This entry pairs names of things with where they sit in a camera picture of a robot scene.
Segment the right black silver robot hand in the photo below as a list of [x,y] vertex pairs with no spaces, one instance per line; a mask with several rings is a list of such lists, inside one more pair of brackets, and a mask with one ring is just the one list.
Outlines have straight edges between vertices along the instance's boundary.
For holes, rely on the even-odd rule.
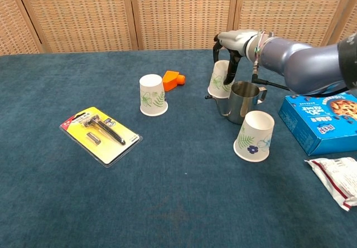
[[246,57],[245,48],[248,42],[257,34],[258,32],[255,30],[242,29],[221,32],[214,37],[214,63],[219,61],[219,51],[222,47],[227,49],[230,55],[228,71],[223,82],[224,85],[229,85],[234,80],[240,59]]

